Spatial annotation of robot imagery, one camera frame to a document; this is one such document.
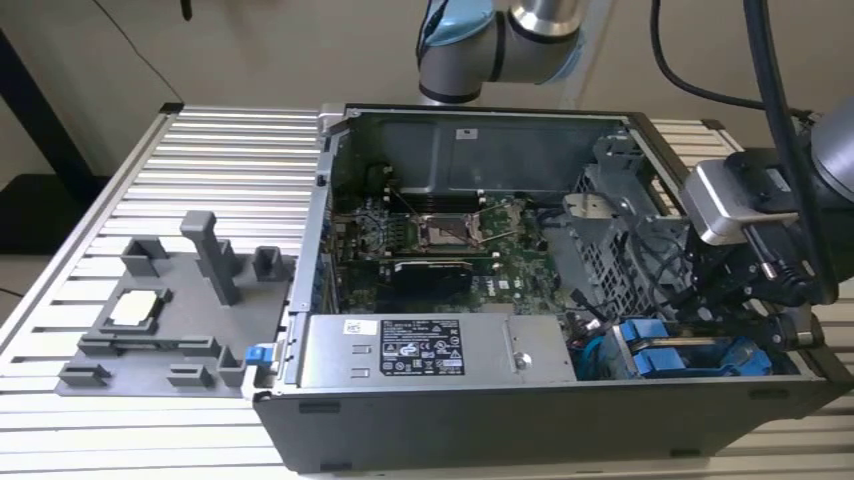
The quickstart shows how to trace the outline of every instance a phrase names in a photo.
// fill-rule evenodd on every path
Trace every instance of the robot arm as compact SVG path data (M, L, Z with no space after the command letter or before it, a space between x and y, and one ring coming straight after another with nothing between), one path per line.
M546 83L568 75L582 46L579 0L432 0L416 57L424 102L474 102L484 82Z
M654 1L654 46L659 8ZM679 88L766 110L777 147L702 162L686 180L694 282L673 306L687 316L711 309L727 317L750 299L769 302L785 312L777 331L790 332L769 337L809 348L822 338L809 306L833 303L838 283L854 276L854 101L815 127L811 145L795 143L789 116L798 111L782 92L767 2L745 0L745 13L762 102L681 81L665 68L661 44L657 49L659 67ZM580 20L578 0L515 0L498 13L491 0L432 0L416 48L426 103L470 103L484 82L539 84L568 75L583 45Z

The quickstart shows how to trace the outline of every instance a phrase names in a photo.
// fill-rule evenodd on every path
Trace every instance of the gray stand post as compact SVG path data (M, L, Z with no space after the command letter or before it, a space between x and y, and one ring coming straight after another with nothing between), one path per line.
M240 291L231 278L230 261L223 257L216 235L214 234L215 224L216 217L214 213L191 211L184 216L180 231L182 235L196 245L199 265L202 271L208 274L207 277L211 280L219 303L234 305L240 301Z

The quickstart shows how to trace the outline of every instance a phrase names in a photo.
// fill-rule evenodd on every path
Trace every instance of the blue latch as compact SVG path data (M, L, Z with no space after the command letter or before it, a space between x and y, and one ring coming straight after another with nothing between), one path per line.
M270 367L272 365L272 347L262 347L255 345L246 349L246 364L259 367Z

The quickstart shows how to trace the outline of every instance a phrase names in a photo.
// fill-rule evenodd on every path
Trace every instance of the sticker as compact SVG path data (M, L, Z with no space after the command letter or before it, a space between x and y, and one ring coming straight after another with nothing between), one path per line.
M383 320L380 328L383 375L466 374L459 320Z
M376 335L376 320L344 320L344 335Z
M478 139L478 129L476 128L458 128L456 129L456 139L458 140L476 140Z

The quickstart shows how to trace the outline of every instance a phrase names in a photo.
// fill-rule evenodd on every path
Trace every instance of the black pole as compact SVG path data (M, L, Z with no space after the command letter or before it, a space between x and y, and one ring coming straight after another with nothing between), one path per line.
M184 20L192 20L192 0L182 0L182 16Z
M100 192L96 178L1 29L0 93L71 197L88 206Z

